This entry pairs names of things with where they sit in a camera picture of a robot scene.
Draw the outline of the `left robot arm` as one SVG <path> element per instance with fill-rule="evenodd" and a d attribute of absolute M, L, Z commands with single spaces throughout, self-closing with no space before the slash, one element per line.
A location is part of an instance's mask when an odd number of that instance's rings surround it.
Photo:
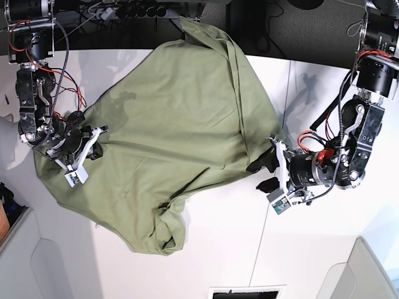
<path fill-rule="evenodd" d="M 270 136 L 271 148 L 247 168 L 249 173 L 262 168 L 277 173 L 257 187 L 277 212 L 311 204 L 316 199 L 312 186 L 352 189 L 365 176 L 382 127 L 383 102 L 393 100 L 398 90 L 398 2 L 366 1 L 364 10 L 352 70 L 335 100 L 297 138 L 300 144 L 311 138 L 322 149 L 291 149 Z"/>

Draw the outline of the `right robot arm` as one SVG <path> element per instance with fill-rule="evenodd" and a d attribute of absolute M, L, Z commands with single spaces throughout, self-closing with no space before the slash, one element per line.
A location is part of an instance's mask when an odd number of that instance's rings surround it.
<path fill-rule="evenodd" d="M 80 110 L 60 116 L 55 106 L 62 81 L 72 80 L 66 68 L 49 67 L 54 55 L 53 1 L 5 1 L 4 15 L 9 34 L 9 63 L 18 64 L 16 95 L 19 99 L 18 132 L 23 143 L 41 156 L 55 161 L 67 172 L 79 171 L 86 159 L 103 156 L 98 142 L 107 126 L 82 126 Z"/>

